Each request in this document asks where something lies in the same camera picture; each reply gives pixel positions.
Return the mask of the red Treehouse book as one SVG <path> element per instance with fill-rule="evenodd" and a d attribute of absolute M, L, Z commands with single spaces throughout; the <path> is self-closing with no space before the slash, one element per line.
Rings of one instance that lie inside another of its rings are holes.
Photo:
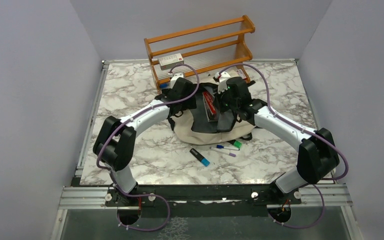
<path fill-rule="evenodd" d="M 214 106 L 213 96 L 208 91 L 204 91 L 202 93 L 202 99 L 208 122 L 217 122 L 218 114 L 216 107 Z"/>

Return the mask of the beige canvas backpack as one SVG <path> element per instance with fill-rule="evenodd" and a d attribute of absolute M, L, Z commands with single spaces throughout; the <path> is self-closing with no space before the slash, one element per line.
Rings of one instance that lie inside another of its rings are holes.
<path fill-rule="evenodd" d="M 219 144 L 250 137 L 255 126 L 247 121 L 235 121 L 230 111 L 226 117 L 219 116 L 216 121 L 208 121 L 202 93 L 210 87 L 216 91 L 218 83 L 210 76 L 201 77 L 199 82 L 199 90 L 195 94 L 197 108 L 184 110 L 180 116 L 168 119 L 175 135 L 182 142 L 194 145 Z"/>

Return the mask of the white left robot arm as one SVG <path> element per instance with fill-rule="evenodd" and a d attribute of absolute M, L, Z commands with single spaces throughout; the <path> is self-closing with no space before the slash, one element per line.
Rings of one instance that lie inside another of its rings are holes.
<path fill-rule="evenodd" d="M 183 77 L 174 86 L 164 89 L 148 105 L 127 116 L 107 117 L 93 145 L 97 166 L 109 171 L 119 189 L 118 199 L 124 205 L 137 200 L 137 181 L 129 163 L 133 158 L 136 138 L 153 125 L 168 119 L 182 110 L 196 107 L 195 93 L 199 84 Z"/>

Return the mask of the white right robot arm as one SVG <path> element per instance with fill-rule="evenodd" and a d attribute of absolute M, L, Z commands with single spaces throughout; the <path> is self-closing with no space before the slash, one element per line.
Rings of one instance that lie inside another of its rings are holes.
<path fill-rule="evenodd" d="M 214 104 L 220 112 L 232 111 L 235 118 L 268 130 L 298 153 L 296 167 L 270 184 L 268 196 L 272 202 L 282 203 L 290 192 L 306 184 L 318 183 L 339 165 L 329 130 L 306 128 L 277 113 L 267 102 L 252 98 L 249 85 L 241 77 L 220 77 L 218 83 Z"/>

